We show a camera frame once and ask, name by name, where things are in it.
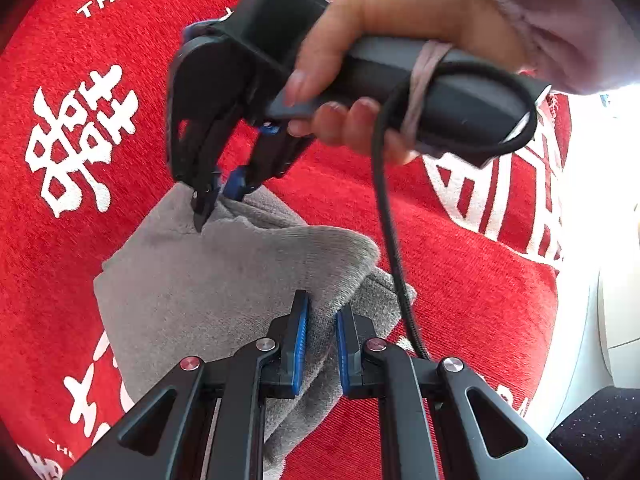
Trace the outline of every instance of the silver screw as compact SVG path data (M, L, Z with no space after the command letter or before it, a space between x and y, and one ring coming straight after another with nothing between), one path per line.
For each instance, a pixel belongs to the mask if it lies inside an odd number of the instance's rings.
M270 337L263 337L262 339L258 339L258 341L255 342L255 347L260 352L268 352L269 350L273 350L274 348L276 348L276 342Z
M367 341L367 348L372 352L382 352L386 348L386 341L379 337L373 337Z
M465 367L465 364L457 357L447 357L442 362L442 366L449 372L459 372Z
M190 355L185 357L180 361L180 368L182 368L185 372L190 372L191 370L195 370L200 366L200 359L196 356Z

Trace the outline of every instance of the black cable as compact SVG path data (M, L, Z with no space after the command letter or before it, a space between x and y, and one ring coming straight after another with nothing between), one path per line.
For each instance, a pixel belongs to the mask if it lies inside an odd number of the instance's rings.
M416 355L422 359L429 359L429 352L427 352L422 342L418 325L415 322L414 313L411 310L409 293L404 283L404 271L402 270L402 261L398 250L398 238L396 236L394 221L391 218L391 206L389 204L388 193L386 192L385 180L385 131L391 115L396 108L398 108L398 105L406 100L408 91L409 80L398 85L380 109L371 139L371 168L373 171L373 187L376 192L376 202L378 203L378 215L380 216L380 223L382 224L382 236L385 240L386 255L389 259L391 276L393 277L394 288L396 290L396 296L398 297L400 315L404 322L407 337L414 347Z
M505 153L515 152L524 147L533 138L536 131L538 117L536 104L523 85L511 75L490 65L474 62L450 62L443 63L433 74L433 77L443 74L466 73L470 75L484 76L487 79L498 82L509 88L517 95L526 106L529 120L522 131L513 139L497 143L492 146L466 145L461 142L446 143L447 151L462 153L482 153L487 156L499 156ZM385 131L390 124L391 117L398 109L399 105L407 101L410 88L410 80L400 83L384 102L380 113L376 118L371 139L371 169L373 173L373 186L376 193L376 203L378 204L378 215L382 226L382 235L385 241L386 254L389 259L391 276L394 280L394 288L398 297L398 306L404 328L409 342L414 347L415 353L422 359L430 359L429 352L420 336L420 329L415 320L414 312L409 301L409 293L404 282L404 270L402 270L402 260L398 249L398 236L391 218L391 206L386 190L384 144Z

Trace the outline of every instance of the red fabric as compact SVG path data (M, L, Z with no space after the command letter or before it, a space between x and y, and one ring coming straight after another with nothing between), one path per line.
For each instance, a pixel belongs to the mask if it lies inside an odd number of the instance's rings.
M101 337L92 281L172 184L164 163L164 103L181 30L224 15L237 0L114 0L103 9L93 0L90 17L76 12L88 1L38 0L0 57L0 416L42 478L58 478L128 407ZM91 71L105 76L116 65L122 78L112 98L122 104L133 91L138 101L135 132L119 129L119 143L100 123L100 112L110 117L117 105L103 98L91 110L79 91L81 82L93 86ZM76 152L86 153L79 141L90 121L111 145L110 162L83 163L109 190L110 202L102 191L96 200L79 171L70 174L81 192L77 207L67 204L71 210L57 218L41 197L46 170L31 171L27 162L33 166L43 152L36 144L28 155L33 128L51 129L34 111L39 88L56 117L75 90L87 118L62 130ZM466 359L521 413L540 380L557 304L552 197L564 157L556 144L566 149L569 130L558 130L556 142L544 110L546 126L531 148L485 173L446 159L388 170L406 276L418 291L415 310L428 346L436 357ZM246 160L254 135L238 128L223 156L225 170ZM65 157L57 142L52 160ZM74 157L67 162L77 168ZM364 158L316 143L269 187L308 222L382 241ZM57 197L64 191L55 180L50 189ZM397 328L392 339L401 335ZM284 478L307 478L319 467L326 479L378 478L376 417L371 402L341 401L287 459Z
M554 120L554 128L558 132L571 131L571 114L569 113L569 98L564 94L555 94L549 98L549 109ZM558 147L562 166L566 161L566 154L569 151L569 135L558 135Z

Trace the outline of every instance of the gray cloth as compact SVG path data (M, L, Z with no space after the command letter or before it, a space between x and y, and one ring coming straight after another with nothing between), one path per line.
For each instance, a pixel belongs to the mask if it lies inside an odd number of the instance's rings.
M334 314L347 302L386 336L399 320L391 277L366 236L308 226L262 187L244 203L222 199L198 234L191 190L178 184L94 282L124 384L139 400L182 357L232 355L286 314L297 288L311 296L302 392L267 404L265 470L335 406L342 393Z

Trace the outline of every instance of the pink sleeve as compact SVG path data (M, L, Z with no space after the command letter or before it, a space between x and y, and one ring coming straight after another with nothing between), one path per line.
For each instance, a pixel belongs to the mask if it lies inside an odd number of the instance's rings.
M555 89L591 94L640 82L640 42L611 0L496 1Z

